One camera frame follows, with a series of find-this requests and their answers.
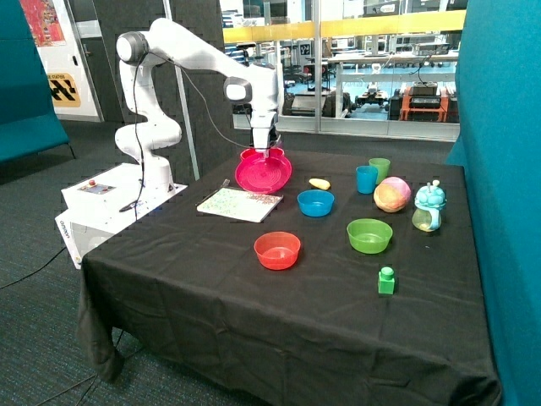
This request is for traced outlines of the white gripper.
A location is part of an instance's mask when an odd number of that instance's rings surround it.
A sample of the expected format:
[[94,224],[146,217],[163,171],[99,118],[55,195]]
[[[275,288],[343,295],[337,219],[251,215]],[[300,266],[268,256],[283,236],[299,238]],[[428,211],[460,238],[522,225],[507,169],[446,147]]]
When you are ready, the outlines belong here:
[[264,159],[270,157],[269,148],[276,145],[281,139],[281,136],[276,129],[276,123],[276,111],[252,111],[250,127],[253,147],[255,149],[265,149],[263,151]]

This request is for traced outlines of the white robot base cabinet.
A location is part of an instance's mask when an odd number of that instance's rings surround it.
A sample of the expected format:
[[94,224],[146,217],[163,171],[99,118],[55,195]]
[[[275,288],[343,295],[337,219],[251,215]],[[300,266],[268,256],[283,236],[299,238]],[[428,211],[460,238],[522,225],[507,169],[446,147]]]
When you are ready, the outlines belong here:
[[141,186],[139,165],[122,163],[62,190],[67,210],[55,218],[74,266],[112,236],[177,195],[184,184]]

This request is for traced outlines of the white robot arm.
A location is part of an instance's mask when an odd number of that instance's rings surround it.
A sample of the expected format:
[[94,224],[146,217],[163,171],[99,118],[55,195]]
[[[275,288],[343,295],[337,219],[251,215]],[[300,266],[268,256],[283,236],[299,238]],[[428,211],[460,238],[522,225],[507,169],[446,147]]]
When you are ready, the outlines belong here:
[[155,149],[181,140],[180,125],[169,118],[157,101],[153,68],[172,63],[180,68],[210,70],[225,76],[223,91],[233,104],[249,104],[254,148],[268,156],[278,121],[278,75],[269,63],[244,66],[183,26],[165,18],[147,31],[120,35],[116,44],[119,73],[128,109],[145,118],[125,125],[115,135],[117,147],[140,165],[139,187],[144,192],[167,193],[173,188],[169,161]]

